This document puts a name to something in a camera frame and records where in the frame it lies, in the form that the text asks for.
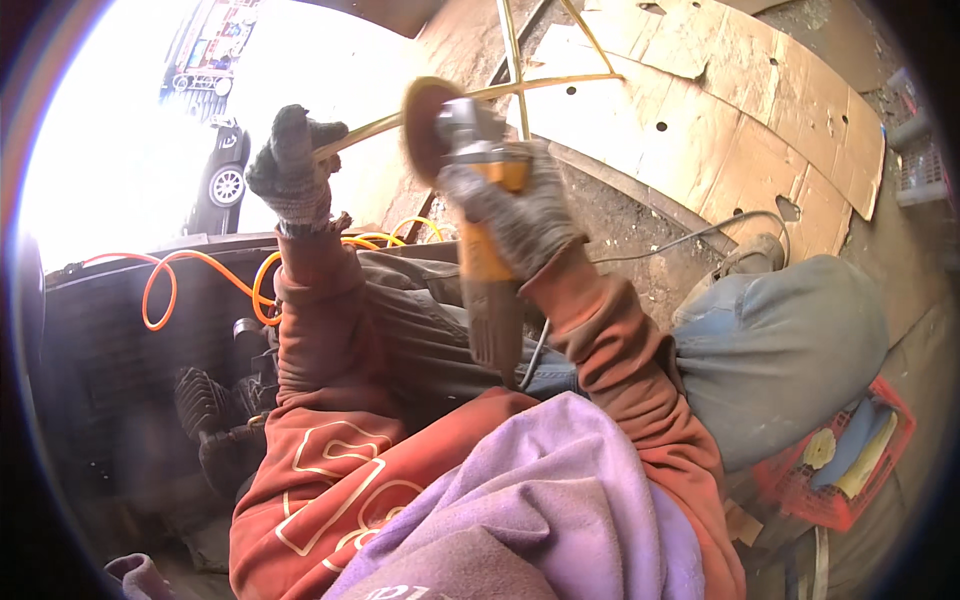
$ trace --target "bright sky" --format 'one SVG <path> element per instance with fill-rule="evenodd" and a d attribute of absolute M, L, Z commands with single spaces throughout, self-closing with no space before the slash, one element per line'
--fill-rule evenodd
<path fill-rule="evenodd" d="M 46 271 L 101 252 L 152 251 L 180 236 L 215 131 L 161 109 L 157 96 L 167 49 L 196 2 L 116 0 L 67 70 L 23 194 L 24 222 Z M 412 40 L 362 19 L 291 0 L 264 0 L 258 12 L 227 104 L 251 135 L 254 154 L 284 105 L 302 104 L 311 117 L 355 128 L 398 110 L 404 87 L 419 74 Z M 384 138 L 342 154 L 344 171 L 331 180 L 334 208 L 378 220 L 380 208 L 365 211 L 354 193 L 365 177 L 360 166 L 395 153 L 396 142 Z M 240 231 L 275 223 L 248 192 Z"/>
<path fill-rule="evenodd" d="M 67 70 L 23 193 L 45 270 L 99 252 L 150 250 L 178 233 L 212 130 L 164 119 L 156 99 L 167 48 L 194 2 L 117 0 Z M 184 186 L 191 191 L 177 193 Z"/>

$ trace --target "leg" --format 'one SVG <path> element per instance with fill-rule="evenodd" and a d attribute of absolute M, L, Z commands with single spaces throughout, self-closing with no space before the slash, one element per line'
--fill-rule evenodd
<path fill-rule="evenodd" d="M 466 311 L 456 264 L 360 252 L 374 327 L 390 366 L 392 387 L 409 412 L 409 426 L 424 427 L 489 388 L 500 375 L 470 358 Z M 536 342 L 524 339 L 521 373 Z M 575 367 L 544 350 L 527 394 L 547 399 L 578 391 Z"/>
<path fill-rule="evenodd" d="M 874 284 L 826 255 L 725 276 L 675 323 L 687 400 L 726 470 L 803 439 L 867 388 L 887 351 Z"/>

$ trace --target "red sweatshirt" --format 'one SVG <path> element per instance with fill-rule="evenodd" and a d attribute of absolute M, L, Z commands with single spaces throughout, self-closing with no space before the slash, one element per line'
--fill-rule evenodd
<path fill-rule="evenodd" d="M 491 389 L 408 438 L 354 250 L 332 235 L 278 237 L 278 408 L 266 423 L 267 456 L 230 528 L 230 583 L 241 600 L 319 597 L 379 527 L 536 404 Z M 647 477 L 689 518 L 707 598 L 745 597 L 727 538 L 720 454 L 680 392 L 672 338 L 643 313 L 630 283 L 598 275 L 579 244 L 521 294 L 550 318 L 552 341 L 633 441 Z"/>

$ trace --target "gloved hand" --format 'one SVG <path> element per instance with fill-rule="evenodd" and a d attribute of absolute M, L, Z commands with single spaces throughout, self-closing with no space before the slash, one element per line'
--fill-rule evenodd
<path fill-rule="evenodd" d="M 300 105 L 280 109 L 270 139 L 247 167 L 247 185 L 276 213 L 282 234 L 340 233 L 352 219 L 345 212 L 330 221 L 327 181 L 340 170 L 340 157 L 333 155 L 318 164 L 313 151 L 343 138 L 348 129 L 341 122 L 318 123 L 306 113 Z"/>
<path fill-rule="evenodd" d="M 446 165 L 437 177 L 441 193 L 469 221 L 486 225 L 500 256 L 524 279 L 536 275 L 563 247 L 587 241 L 566 210 L 560 170 L 546 144 L 530 146 L 530 175 L 520 194 L 487 183 L 465 164 Z"/>

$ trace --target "cable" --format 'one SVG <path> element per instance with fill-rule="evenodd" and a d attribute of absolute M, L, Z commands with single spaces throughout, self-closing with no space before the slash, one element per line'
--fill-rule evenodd
<path fill-rule="evenodd" d="M 368 238 L 371 238 L 371 237 L 374 238 L 374 239 L 379 239 L 379 240 L 387 240 L 387 248 L 390 248 L 390 245 L 391 245 L 391 244 L 397 244 L 398 246 L 406 246 L 406 245 L 407 245 L 406 242 L 404 242 L 404 241 L 402 241 L 402 240 L 400 240 L 400 239 L 397 239 L 395 236 L 391 235 L 390 233 L 380 233 L 379 231 L 371 231 L 371 232 L 369 232 L 369 233 L 361 233 L 360 235 L 357 235 L 357 236 L 356 236 L 356 238 L 357 238 L 358 240 L 365 240 L 365 239 L 368 239 Z"/>
<path fill-rule="evenodd" d="M 659 254 L 665 250 L 669 250 L 674 246 L 677 246 L 678 244 L 682 244 L 683 242 L 693 239 L 695 237 L 698 237 L 700 235 L 703 235 L 704 233 L 710 233 L 711 231 L 716 231 L 717 229 L 720 229 L 724 225 L 729 225 L 730 223 L 733 223 L 735 221 L 741 221 L 743 219 L 746 219 L 747 217 L 754 217 L 758 215 L 766 215 L 768 217 L 771 217 L 772 219 L 776 220 L 777 223 L 780 225 L 780 230 L 783 231 L 783 264 L 784 265 L 790 264 L 790 234 L 786 232 L 786 223 L 783 221 L 781 216 L 779 216 L 779 214 L 777 214 L 776 212 L 771 212 L 769 210 L 747 210 L 745 212 L 741 212 L 740 214 L 735 214 L 730 219 L 724 219 L 723 221 L 721 221 L 716 225 L 711 225 L 708 228 L 702 228 L 699 231 L 688 233 L 684 237 L 678 238 L 670 242 L 669 244 L 660 246 L 656 250 L 653 250 L 650 252 L 645 252 L 643 254 L 634 254 L 631 256 L 610 256 L 608 258 L 598 258 L 596 260 L 591 260 L 590 262 L 596 265 L 602 262 L 614 262 L 616 260 L 637 260 L 640 258 L 649 258 L 654 254 Z"/>
<path fill-rule="evenodd" d="M 445 240 L 442 238 L 442 236 L 440 235 L 440 231 L 445 231 L 445 230 L 450 230 L 450 231 L 453 231 L 454 233 L 457 232 L 457 228 L 454 227 L 454 226 L 452 226 L 452 225 L 437 225 L 437 230 L 431 231 L 431 232 L 430 232 L 430 235 L 426 236 L 426 239 L 423 240 L 423 243 L 424 243 L 424 244 L 429 244 L 429 243 L 430 243 L 430 240 L 433 239 L 433 236 L 434 236 L 434 235 L 437 236 L 437 241 L 439 241 L 439 242 L 445 241 Z"/>
<path fill-rule="evenodd" d="M 437 227 L 437 224 L 435 224 L 433 221 L 430 221 L 429 219 L 424 219 L 423 217 L 419 217 L 419 216 L 407 217 L 407 218 L 404 219 L 403 221 L 400 221 L 399 223 L 396 224 L 396 227 L 394 227 L 394 230 L 391 231 L 390 234 L 393 235 L 394 237 L 396 237 L 396 234 L 400 231 L 400 228 L 402 228 L 403 226 L 405 226 L 405 225 L 408 224 L 408 223 L 413 223 L 414 221 L 419 221 L 420 223 L 423 223 L 424 225 L 426 225 L 426 226 L 428 226 L 429 228 L 433 229 L 433 233 L 430 234 L 430 237 L 433 237 L 434 235 L 436 235 L 436 236 L 437 236 L 437 239 L 440 240 L 441 242 L 443 242 L 444 236 L 440 233 L 440 230 L 441 230 L 442 228 L 438 228 L 438 227 Z M 390 246 L 391 246 L 392 243 L 393 243 L 393 242 L 388 242 L 387 248 L 390 248 Z"/>
<path fill-rule="evenodd" d="M 354 246 L 363 246 L 367 250 L 380 250 L 380 248 L 374 244 L 374 242 L 368 242 L 367 240 L 362 240 L 359 237 L 342 237 L 340 238 L 341 244 L 353 244 Z"/>
<path fill-rule="evenodd" d="M 693 233 L 688 233 L 684 237 L 675 239 L 674 241 L 660 246 L 656 250 L 645 252 L 643 254 L 633 254 L 630 256 L 610 256 L 608 258 L 598 258 L 596 260 L 591 260 L 593 264 L 600 264 L 602 262 L 614 262 L 616 260 L 639 260 L 640 258 L 649 258 L 655 254 L 659 254 L 665 250 L 669 250 L 674 246 L 678 246 L 687 240 L 691 240 L 695 237 L 701 236 L 704 233 L 710 233 L 711 231 L 716 231 L 723 227 L 724 225 L 729 225 L 736 221 L 742 221 L 748 217 L 755 217 L 759 215 L 765 215 L 773 218 L 780 225 L 780 230 L 783 231 L 783 264 L 790 264 L 790 234 L 786 231 L 786 223 L 783 221 L 782 217 L 779 216 L 776 212 L 770 210 L 747 210 L 739 214 L 733 215 L 730 219 L 725 219 L 716 225 L 711 225 L 708 228 L 702 228 Z M 540 354 L 543 352 L 543 343 L 546 341 L 546 336 L 550 330 L 550 320 L 547 319 L 546 323 L 543 324 L 543 332 L 540 334 L 540 341 L 537 342 L 537 347 L 534 348 L 534 354 L 530 357 L 530 366 L 527 367 L 527 373 L 523 375 L 523 381 L 520 382 L 520 390 L 526 390 L 527 386 L 530 385 L 530 382 L 533 380 L 533 372 L 537 368 L 537 364 L 540 361 Z"/>
<path fill-rule="evenodd" d="M 411 221 L 421 221 L 428 226 L 430 226 L 434 232 L 440 236 L 441 241 L 443 241 L 443 236 L 440 235 L 440 230 L 437 228 L 436 224 L 429 219 L 424 219 L 423 217 L 410 217 L 400 224 L 409 223 Z M 364 238 L 375 237 L 388 240 L 389 243 L 397 243 L 400 246 L 403 246 L 403 242 L 397 239 L 393 235 L 388 235 L 387 233 L 380 232 L 370 232 L 363 233 L 357 237 L 342 237 L 340 238 L 341 244 L 353 244 L 354 246 L 362 246 L 369 250 L 380 250 L 373 242 L 370 242 Z M 246 283 L 240 280 L 239 277 L 234 275 L 230 269 L 225 267 L 220 261 L 218 261 L 213 256 L 209 254 L 204 254 L 203 252 L 198 252 L 195 250 L 180 250 L 176 252 L 171 252 L 164 256 L 163 258 L 156 258 L 155 256 L 150 256 L 149 254 L 140 254 L 137 252 L 105 252 L 103 254 L 97 254 L 91 258 L 88 258 L 83 262 L 83 265 L 86 266 L 97 260 L 103 258 L 133 258 L 136 260 L 144 260 L 146 262 L 154 263 L 154 270 L 150 273 L 150 277 L 147 279 L 147 285 L 143 288 L 143 301 L 140 305 L 140 316 L 143 317 L 143 324 L 147 326 L 151 331 L 160 331 L 167 322 L 170 321 L 170 316 L 173 315 L 174 306 L 177 305 L 177 276 L 174 275 L 174 270 L 170 268 L 170 262 L 177 260 L 178 258 L 199 258 L 206 264 L 210 265 L 214 269 L 220 272 L 221 275 L 226 277 L 230 283 L 235 285 L 240 291 L 249 296 L 253 302 L 253 314 L 254 316 L 264 325 L 276 325 L 279 324 L 282 320 L 281 315 L 276 315 L 275 317 L 267 317 L 263 314 L 263 310 L 260 308 L 260 304 L 265 304 L 268 306 L 273 306 L 276 301 L 269 300 L 260 296 L 260 286 L 263 284 L 263 279 L 267 274 L 267 270 L 270 269 L 270 266 L 273 265 L 280 259 L 280 252 L 273 252 L 267 258 L 260 263 L 259 269 L 256 271 L 256 276 L 253 278 L 253 288 L 248 287 Z M 167 301 L 167 309 L 163 312 L 163 316 L 160 317 L 160 320 L 156 323 L 150 322 L 150 317 L 147 316 L 147 299 L 150 297 L 150 291 L 154 287 L 154 281 L 156 281 L 156 276 L 159 275 L 160 271 L 165 271 L 170 277 L 170 299 Z"/>
<path fill-rule="evenodd" d="M 97 254 L 92 258 L 88 258 L 87 260 L 84 261 L 84 266 L 96 260 L 100 260 L 101 258 L 110 258 L 114 256 L 118 258 L 135 258 L 139 260 L 145 260 L 147 262 L 152 262 L 155 264 L 154 270 L 150 273 L 150 278 L 147 279 L 147 285 L 143 289 L 143 301 L 140 307 L 141 316 L 143 317 L 143 324 L 146 325 L 147 328 L 150 329 L 151 331 L 160 331 L 163 328 L 163 326 L 166 325 L 168 321 L 170 321 L 170 315 L 172 315 L 174 312 L 174 305 L 177 303 L 177 277 L 174 275 L 174 271 L 173 269 L 170 268 L 169 263 L 178 258 L 187 258 L 187 257 L 199 258 L 206 264 L 210 265 L 211 267 L 219 271 L 221 275 L 229 279 L 230 282 L 233 285 L 237 286 L 244 294 L 254 299 L 254 303 L 258 303 L 258 302 L 261 304 L 274 303 L 273 300 L 267 300 L 266 298 L 263 298 L 259 294 L 255 295 L 253 293 L 253 289 L 247 287 L 247 284 L 241 281 L 236 275 L 231 273 L 230 270 L 227 267 L 225 267 L 223 264 L 221 264 L 216 258 L 208 254 L 204 254 L 203 252 L 197 252 L 195 250 L 181 250 L 177 252 L 171 252 L 166 256 L 164 256 L 162 259 L 156 258 L 155 256 L 150 256 L 149 254 L 139 254 L 136 252 L 106 252 L 103 254 Z M 164 311 L 163 317 L 161 317 L 158 322 L 151 323 L 150 319 L 147 317 L 147 298 L 150 296 L 150 290 L 151 288 L 154 287 L 154 281 L 156 280 L 156 276 L 159 275 L 161 270 L 166 271 L 167 275 L 170 276 L 170 300 L 167 303 L 167 309 L 166 311 Z"/>
<path fill-rule="evenodd" d="M 280 251 L 272 253 L 270 256 L 267 256 L 267 259 L 260 263 L 260 268 L 256 270 L 256 276 L 253 278 L 253 289 L 251 298 L 253 298 L 253 314 L 258 321 L 264 325 L 274 326 L 280 323 L 282 317 L 276 315 L 275 317 L 267 317 L 260 310 L 260 303 L 256 301 L 256 297 L 260 295 L 260 284 L 263 283 L 263 277 L 267 274 L 267 269 L 270 268 L 270 265 L 274 264 L 280 259 Z"/>
<path fill-rule="evenodd" d="M 547 319 L 543 324 L 543 331 L 540 332 L 540 339 L 537 341 L 537 347 L 534 348 L 533 356 L 530 357 L 530 365 L 527 367 L 527 373 L 523 375 L 523 381 L 520 382 L 520 391 L 527 389 L 530 382 L 533 381 L 534 372 L 540 365 L 540 354 L 543 353 L 543 345 L 546 344 L 546 336 L 550 333 L 550 320 Z"/>

